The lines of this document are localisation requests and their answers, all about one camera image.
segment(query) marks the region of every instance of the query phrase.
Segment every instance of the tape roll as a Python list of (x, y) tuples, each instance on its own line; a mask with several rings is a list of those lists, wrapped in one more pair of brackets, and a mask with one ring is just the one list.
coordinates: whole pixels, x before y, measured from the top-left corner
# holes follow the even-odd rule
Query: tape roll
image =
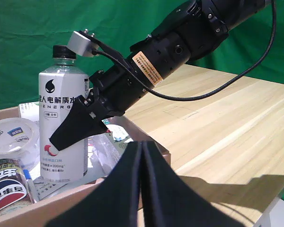
[(0, 120), (0, 159), (17, 160), (21, 168), (31, 170), (40, 161), (39, 128), (24, 118)]

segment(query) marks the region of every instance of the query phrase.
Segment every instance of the wood grain surface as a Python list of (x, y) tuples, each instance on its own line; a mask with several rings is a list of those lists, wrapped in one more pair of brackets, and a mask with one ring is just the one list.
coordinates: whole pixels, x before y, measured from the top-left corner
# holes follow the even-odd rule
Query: wood grain surface
[[(184, 65), (155, 90), (197, 96), (233, 74)], [(251, 227), (284, 188), (284, 85), (243, 77), (204, 100), (147, 94), (126, 116), (171, 153), (171, 166), (215, 207)], [(143, 226), (142, 210), (139, 226)]]

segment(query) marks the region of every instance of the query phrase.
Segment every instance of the green backdrop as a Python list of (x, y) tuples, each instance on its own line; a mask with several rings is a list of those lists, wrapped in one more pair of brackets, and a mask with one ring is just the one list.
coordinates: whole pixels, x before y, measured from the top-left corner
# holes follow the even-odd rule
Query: green backdrop
[[(38, 73), (52, 65), (52, 46), (67, 44), (73, 30), (88, 28), (97, 38), (129, 54), (184, 0), (4, 0), (0, 1), (0, 109), (37, 100)], [(278, 33), (268, 59), (249, 76), (284, 83), (284, 0), (278, 1)], [(239, 73), (269, 40), (267, 8), (233, 31), (214, 54), (191, 64)], [(79, 57), (87, 74), (108, 69), (104, 57)]]

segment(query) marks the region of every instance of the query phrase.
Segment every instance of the white bottle label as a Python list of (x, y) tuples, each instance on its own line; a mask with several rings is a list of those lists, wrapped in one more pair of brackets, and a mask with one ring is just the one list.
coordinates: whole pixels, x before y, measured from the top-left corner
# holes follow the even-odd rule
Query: white bottle label
[(39, 74), (40, 171), (45, 180), (69, 183), (81, 179), (87, 171), (87, 139), (58, 151), (49, 138), (70, 112), (74, 99), (86, 96), (88, 87), (84, 74)]

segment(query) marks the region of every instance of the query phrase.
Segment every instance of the screw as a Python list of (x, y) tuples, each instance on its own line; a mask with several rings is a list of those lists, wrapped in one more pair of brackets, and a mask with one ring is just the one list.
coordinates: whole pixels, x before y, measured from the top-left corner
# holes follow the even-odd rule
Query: screw
[(176, 54), (181, 54), (183, 52), (183, 47), (180, 45), (177, 45), (175, 48), (175, 53)]

